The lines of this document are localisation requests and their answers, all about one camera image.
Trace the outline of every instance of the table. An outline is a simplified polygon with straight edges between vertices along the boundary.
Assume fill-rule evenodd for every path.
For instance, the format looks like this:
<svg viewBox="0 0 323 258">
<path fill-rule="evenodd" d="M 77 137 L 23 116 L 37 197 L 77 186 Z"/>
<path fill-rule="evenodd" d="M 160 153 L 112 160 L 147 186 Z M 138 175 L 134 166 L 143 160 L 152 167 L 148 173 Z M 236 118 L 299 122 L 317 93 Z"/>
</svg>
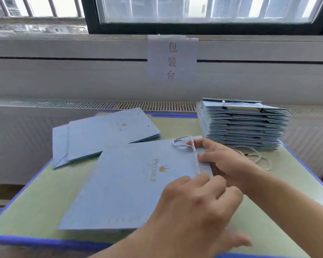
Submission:
<svg viewBox="0 0 323 258">
<path fill-rule="evenodd" d="M 201 135 L 195 116 L 152 114 L 161 139 Z M 262 152 L 273 164 L 272 173 L 323 204 L 323 184 L 285 147 Z M 60 169 L 47 165 L 22 189 L 0 215 L 0 243 L 101 250 L 125 233 L 65 231 L 57 226 L 82 188 L 98 157 L 79 160 Z M 309 257 L 248 197 L 233 216 L 229 228 L 250 235 L 253 247 L 239 247 L 225 257 L 246 255 Z"/>
</svg>

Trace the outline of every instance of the window frame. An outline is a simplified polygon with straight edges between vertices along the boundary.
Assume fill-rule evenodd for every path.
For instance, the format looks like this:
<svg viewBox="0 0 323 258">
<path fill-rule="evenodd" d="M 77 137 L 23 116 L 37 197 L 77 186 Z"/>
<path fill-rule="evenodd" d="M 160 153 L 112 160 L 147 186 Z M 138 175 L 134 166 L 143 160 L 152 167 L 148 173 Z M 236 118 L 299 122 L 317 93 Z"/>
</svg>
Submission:
<svg viewBox="0 0 323 258">
<path fill-rule="evenodd" d="M 82 0 L 89 34 L 323 35 L 323 4 L 312 23 L 100 23 L 96 0 Z"/>
</svg>

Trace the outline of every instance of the white radiator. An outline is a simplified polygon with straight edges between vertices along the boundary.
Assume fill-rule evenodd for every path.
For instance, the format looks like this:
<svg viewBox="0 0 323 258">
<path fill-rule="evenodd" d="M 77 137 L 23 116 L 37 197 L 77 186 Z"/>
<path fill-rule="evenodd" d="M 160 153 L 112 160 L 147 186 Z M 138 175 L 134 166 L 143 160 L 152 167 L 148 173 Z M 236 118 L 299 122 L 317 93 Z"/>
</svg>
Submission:
<svg viewBox="0 0 323 258">
<path fill-rule="evenodd" d="M 194 112 L 193 102 L 0 99 L 0 183 L 26 184 L 52 157 L 52 128 L 110 109 Z M 323 107 L 285 106 L 283 138 L 317 176 L 323 176 Z"/>
</svg>

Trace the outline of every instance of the green tabletop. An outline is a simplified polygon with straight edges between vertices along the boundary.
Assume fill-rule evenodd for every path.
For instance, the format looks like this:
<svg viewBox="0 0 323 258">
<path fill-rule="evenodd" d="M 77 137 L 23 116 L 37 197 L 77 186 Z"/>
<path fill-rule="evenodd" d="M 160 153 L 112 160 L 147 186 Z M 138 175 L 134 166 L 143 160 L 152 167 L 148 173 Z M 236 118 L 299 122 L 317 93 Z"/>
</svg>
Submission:
<svg viewBox="0 0 323 258">
<path fill-rule="evenodd" d="M 161 139 L 184 135 L 201 135 L 197 119 L 152 118 L 162 132 Z M 280 147 L 263 152 L 273 165 L 272 173 L 323 204 L 323 186 L 290 152 Z M 39 239 L 78 240 L 114 243 L 124 233 L 103 231 L 58 230 L 58 224 L 69 205 L 82 188 L 97 157 L 80 160 L 53 170 L 47 167 L 0 216 L 0 236 L 20 236 Z M 248 197 L 233 216 L 229 228 L 250 235 L 253 247 L 235 248 L 232 252 L 255 255 L 309 257 Z"/>
</svg>

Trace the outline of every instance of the black stripe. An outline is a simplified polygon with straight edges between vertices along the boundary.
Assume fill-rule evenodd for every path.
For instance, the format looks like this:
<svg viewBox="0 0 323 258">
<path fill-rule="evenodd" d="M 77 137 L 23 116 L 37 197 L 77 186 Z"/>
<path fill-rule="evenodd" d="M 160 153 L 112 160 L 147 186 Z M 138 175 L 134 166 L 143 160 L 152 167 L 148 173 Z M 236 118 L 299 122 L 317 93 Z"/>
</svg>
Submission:
<svg viewBox="0 0 323 258">
<path fill-rule="evenodd" d="M 56 58 L 56 57 L 8 57 L 0 59 L 10 60 L 83 60 L 83 61 L 147 61 L 147 59 L 114 59 L 114 58 Z M 199 63 L 255 63 L 255 64 L 316 64 L 323 65 L 323 61 L 289 61 L 289 60 L 197 60 Z"/>
</svg>

